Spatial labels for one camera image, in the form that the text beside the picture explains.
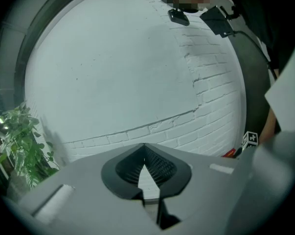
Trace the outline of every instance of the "black cable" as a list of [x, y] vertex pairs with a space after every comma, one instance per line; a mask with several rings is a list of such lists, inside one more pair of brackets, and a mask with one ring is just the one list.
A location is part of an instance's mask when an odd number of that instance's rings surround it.
[[256, 43], [256, 42], [255, 42], [255, 41], [254, 41], [254, 40], [248, 35], [248, 34], [246, 34], [245, 32], [243, 32], [243, 31], [241, 31], [241, 30], [237, 30], [237, 31], [233, 31], [233, 33], [228, 34], [228, 36], [230, 36], [230, 35], [233, 35], [233, 36], [234, 36], [234, 35], [237, 34], [237, 33], [246, 36], [246, 37], [247, 37], [247, 38], [253, 43], [253, 45], [256, 47], [256, 49], [257, 49], [258, 52], [261, 54], [261, 56], [266, 60], [266, 62], [267, 62], [267, 67], [268, 67], [268, 69], [271, 71], [274, 80], [277, 80], [276, 74], [275, 74], [273, 68], [272, 68], [271, 65], [270, 65], [270, 61], [267, 59], [267, 57], [266, 57], [265, 54], [263, 53], [262, 49], [258, 46], [258, 44], [257, 44], [257, 43]]

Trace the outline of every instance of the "potted plant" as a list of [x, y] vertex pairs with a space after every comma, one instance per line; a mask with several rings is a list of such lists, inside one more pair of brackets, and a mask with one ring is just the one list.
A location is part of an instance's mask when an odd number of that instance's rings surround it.
[[[29, 111], [30, 108], [23, 102], [14, 110], [4, 112], [0, 116], [0, 124], [7, 131], [0, 146], [0, 163], [7, 158], [11, 159], [17, 175], [25, 177], [32, 189], [57, 172], [59, 167], [54, 163], [52, 143], [46, 142], [50, 151], [45, 156], [42, 151], [44, 144], [36, 142], [34, 135], [41, 136], [35, 128], [39, 120], [32, 117]], [[48, 162], [54, 163], [57, 168], [51, 168]]]

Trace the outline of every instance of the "white brick wall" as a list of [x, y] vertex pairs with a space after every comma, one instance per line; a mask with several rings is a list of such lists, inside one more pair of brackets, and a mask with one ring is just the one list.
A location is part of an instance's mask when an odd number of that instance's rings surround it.
[[[215, 36], [199, 18], [200, 12], [187, 15], [190, 26], [173, 23], [167, 16], [170, 7], [160, 0], [146, 0], [168, 25], [177, 40], [181, 53], [193, 79], [198, 107], [169, 119], [162, 119], [147, 126], [121, 133], [107, 133], [101, 137], [75, 140], [56, 144], [65, 148], [69, 161], [98, 154], [121, 146], [140, 142], [159, 143], [183, 151], [220, 156], [232, 149], [240, 136], [240, 115], [242, 88], [237, 80], [240, 68], [233, 61], [225, 39]], [[35, 108], [35, 95], [31, 93], [30, 79], [26, 79], [26, 99], [31, 112], [38, 117]], [[142, 177], [148, 178], [146, 170]], [[145, 198], [157, 197], [153, 184], [145, 185]]]

